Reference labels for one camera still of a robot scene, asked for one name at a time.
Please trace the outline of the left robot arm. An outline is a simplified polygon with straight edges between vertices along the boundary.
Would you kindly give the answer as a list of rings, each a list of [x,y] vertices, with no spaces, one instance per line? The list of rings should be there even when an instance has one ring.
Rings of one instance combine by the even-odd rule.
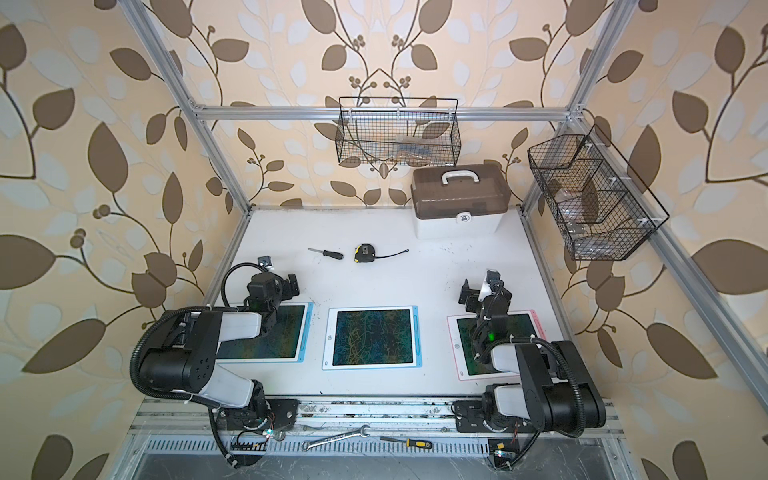
[[[242,268],[254,268],[257,273],[247,284],[247,296],[235,306],[227,297],[227,281]],[[221,282],[220,306],[168,310],[147,327],[130,358],[133,386],[156,399],[266,416],[269,406],[263,385],[219,366],[218,350],[226,341],[255,339],[270,332],[277,324],[280,305],[299,294],[294,274],[282,277],[263,262],[230,267]]]

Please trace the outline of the blue writing tablet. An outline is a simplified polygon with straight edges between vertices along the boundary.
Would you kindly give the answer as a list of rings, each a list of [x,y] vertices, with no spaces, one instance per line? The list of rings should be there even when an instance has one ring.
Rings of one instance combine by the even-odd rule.
[[[418,368],[422,365],[414,305],[331,308],[322,369]]]
[[[277,322],[267,333],[251,339],[220,344],[217,360],[223,363],[302,363],[305,357],[313,304],[283,303]]]

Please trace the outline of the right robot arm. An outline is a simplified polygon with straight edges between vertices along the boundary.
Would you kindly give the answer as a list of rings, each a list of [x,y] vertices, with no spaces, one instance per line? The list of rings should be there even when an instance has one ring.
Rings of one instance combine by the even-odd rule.
[[[534,312],[511,311],[511,300],[494,270],[480,288],[461,287],[470,316],[449,322],[458,376],[493,382],[477,407],[455,403],[457,418],[498,433],[523,425],[572,438],[604,426],[604,401],[575,344],[540,336]]]

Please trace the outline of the pink writing tablet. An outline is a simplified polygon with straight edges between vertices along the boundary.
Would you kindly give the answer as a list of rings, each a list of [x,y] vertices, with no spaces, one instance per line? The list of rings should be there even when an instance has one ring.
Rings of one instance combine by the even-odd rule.
[[[516,355],[512,352],[511,359],[503,359],[504,367],[512,366],[511,371],[498,370],[492,363],[492,355],[489,355],[488,362],[482,363],[477,358],[477,353],[472,346],[471,331],[476,326],[474,316],[459,315],[447,318],[450,331],[452,351],[460,381],[470,380],[497,380],[512,379],[516,381],[519,378],[517,370]],[[482,340],[487,340],[492,348],[497,345],[522,342],[530,340],[532,337],[545,338],[539,318],[534,310],[522,310],[511,312],[500,333],[488,333]]]

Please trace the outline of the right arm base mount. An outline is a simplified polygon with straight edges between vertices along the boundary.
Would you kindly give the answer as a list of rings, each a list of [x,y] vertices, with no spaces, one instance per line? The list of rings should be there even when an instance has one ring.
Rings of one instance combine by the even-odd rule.
[[[451,412],[459,433],[512,435],[515,432],[531,434],[535,431],[531,423],[525,419],[496,417],[492,420],[484,411],[482,402],[477,399],[454,401]]]

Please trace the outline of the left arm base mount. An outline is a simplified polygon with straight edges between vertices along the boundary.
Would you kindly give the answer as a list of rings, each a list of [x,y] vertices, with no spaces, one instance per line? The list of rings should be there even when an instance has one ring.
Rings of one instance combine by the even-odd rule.
[[[298,417],[299,400],[266,398],[242,409],[223,408],[214,414],[216,426],[229,431],[291,430]]]

